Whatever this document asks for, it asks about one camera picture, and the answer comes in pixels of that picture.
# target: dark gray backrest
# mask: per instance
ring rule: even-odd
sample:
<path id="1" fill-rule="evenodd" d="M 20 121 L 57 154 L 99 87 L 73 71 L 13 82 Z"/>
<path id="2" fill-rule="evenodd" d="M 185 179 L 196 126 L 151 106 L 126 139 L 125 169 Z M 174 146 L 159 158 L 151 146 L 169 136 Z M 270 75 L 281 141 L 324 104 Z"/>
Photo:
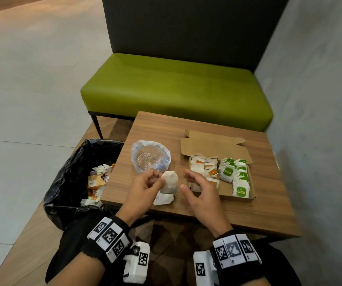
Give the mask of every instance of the dark gray backrest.
<path id="1" fill-rule="evenodd" d="M 288 0 L 102 0 L 111 48 L 254 71 Z"/>

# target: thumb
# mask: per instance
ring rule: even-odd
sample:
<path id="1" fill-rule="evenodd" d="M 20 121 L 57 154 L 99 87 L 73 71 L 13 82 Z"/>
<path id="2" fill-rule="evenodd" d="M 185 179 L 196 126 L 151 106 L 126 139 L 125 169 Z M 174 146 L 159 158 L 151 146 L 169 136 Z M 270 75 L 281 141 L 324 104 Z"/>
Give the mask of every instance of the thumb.
<path id="1" fill-rule="evenodd" d="M 152 185 L 152 187 L 149 188 L 152 193 L 156 196 L 156 194 L 159 192 L 159 190 L 163 187 L 166 180 L 164 178 L 159 178 L 156 180 L 156 182 Z"/>
<path id="2" fill-rule="evenodd" d="M 198 198 L 186 185 L 180 185 L 180 190 L 182 191 L 183 196 L 187 199 L 190 205 L 193 205 L 197 202 Z"/>

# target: plastic bag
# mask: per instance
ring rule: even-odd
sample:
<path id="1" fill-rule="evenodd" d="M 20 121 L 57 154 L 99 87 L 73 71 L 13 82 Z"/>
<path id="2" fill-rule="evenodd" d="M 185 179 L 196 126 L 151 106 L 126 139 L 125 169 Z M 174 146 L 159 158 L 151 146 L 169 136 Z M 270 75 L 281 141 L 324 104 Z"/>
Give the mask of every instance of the plastic bag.
<path id="1" fill-rule="evenodd" d="M 138 173 L 143 173 L 149 168 L 164 172 L 171 163 L 170 151 L 155 141 L 141 139 L 132 145 L 130 153 L 131 162 Z"/>
<path id="2" fill-rule="evenodd" d="M 108 211 L 106 207 L 81 207 L 88 197 L 88 176 L 93 167 L 112 165 L 124 142 L 104 139 L 85 139 L 84 143 L 65 162 L 44 197 L 44 210 L 60 230 L 91 213 Z"/>

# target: hand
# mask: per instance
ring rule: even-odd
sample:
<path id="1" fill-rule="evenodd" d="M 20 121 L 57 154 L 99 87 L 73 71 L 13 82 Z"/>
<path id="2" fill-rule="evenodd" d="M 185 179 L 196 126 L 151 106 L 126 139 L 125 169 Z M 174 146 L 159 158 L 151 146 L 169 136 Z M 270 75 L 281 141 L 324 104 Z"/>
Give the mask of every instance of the hand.
<path id="1" fill-rule="evenodd" d="M 141 218 L 151 208 L 157 193 L 165 183 L 161 176 L 162 173 L 154 169 L 137 175 L 116 216 L 129 226 Z"/>
<path id="2" fill-rule="evenodd" d="M 196 183 L 201 187 L 200 197 L 196 197 L 186 185 L 180 185 L 184 197 L 190 204 L 197 219 L 217 238 L 232 230 L 232 226 L 224 214 L 219 197 L 219 191 L 201 174 L 184 170 L 187 182 Z"/>

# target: open cardboard box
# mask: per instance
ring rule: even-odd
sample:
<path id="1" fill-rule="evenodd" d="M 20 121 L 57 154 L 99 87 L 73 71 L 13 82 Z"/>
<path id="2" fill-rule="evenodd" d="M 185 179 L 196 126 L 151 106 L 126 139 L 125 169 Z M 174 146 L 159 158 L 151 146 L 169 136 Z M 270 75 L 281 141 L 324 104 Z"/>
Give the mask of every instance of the open cardboard box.
<path id="1" fill-rule="evenodd" d="M 252 201 L 256 198 L 252 176 L 249 168 L 249 164 L 253 163 L 253 160 L 250 157 L 248 150 L 244 146 L 239 145 L 241 143 L 244 143 L 245 139 L 212 133 L 204 133 L 188 129 L 185 130 L 185 134 L 188 137 L 182 138 L 181 140 L 181 153 L 190 157 L 190 168 L 192 159 L 191 157 L 195 154 L 201 154 L 205 157 L 218 156 L 219 162 L 217 164 L 217 168 L 219 167 L 220 161 L 225 157 L 230 157 L 234 160 L 239 158 L 246 159 L 250 186 L 249 198 L 236 196 L 234 197 L 232 194 L 233 185 L 231 183 L 224 182 L 223 180 L 220 180 L 219 184 L 220 198 L 238 201 Z M 200 195 L 200 192 L 193 191 L 193 193 L 197 196 Z"/>

